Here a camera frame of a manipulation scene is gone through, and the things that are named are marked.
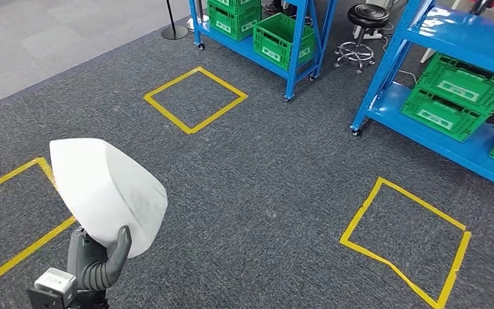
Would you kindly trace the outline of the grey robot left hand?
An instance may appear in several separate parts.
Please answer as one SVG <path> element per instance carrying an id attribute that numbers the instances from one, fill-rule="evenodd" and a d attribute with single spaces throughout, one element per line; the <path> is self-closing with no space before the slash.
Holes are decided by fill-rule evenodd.
<path id="1" fill-rule="evenodd" d="M 106 290 L 118 281 L 131 245 L 131 231 L 127 225 L 119 228 L 116 242 L 110 249 L 79 227 L 72 232 L 69 241 L 67 273 L 77 278 L 79 290 Z"/>

